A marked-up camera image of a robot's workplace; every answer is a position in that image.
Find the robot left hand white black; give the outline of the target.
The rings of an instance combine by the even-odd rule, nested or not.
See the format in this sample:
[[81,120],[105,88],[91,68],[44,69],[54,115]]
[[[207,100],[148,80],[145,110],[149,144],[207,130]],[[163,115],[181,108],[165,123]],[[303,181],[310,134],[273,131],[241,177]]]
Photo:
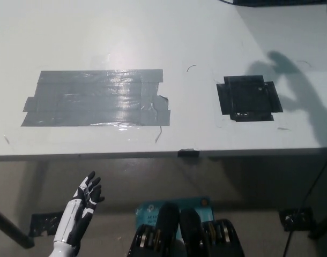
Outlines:
[[105,199],[101,195],[101,178],[95,177],[95,171],[87,175],[68,202],[54,241],[69,244],[73,247],[80,244],[97,207]]

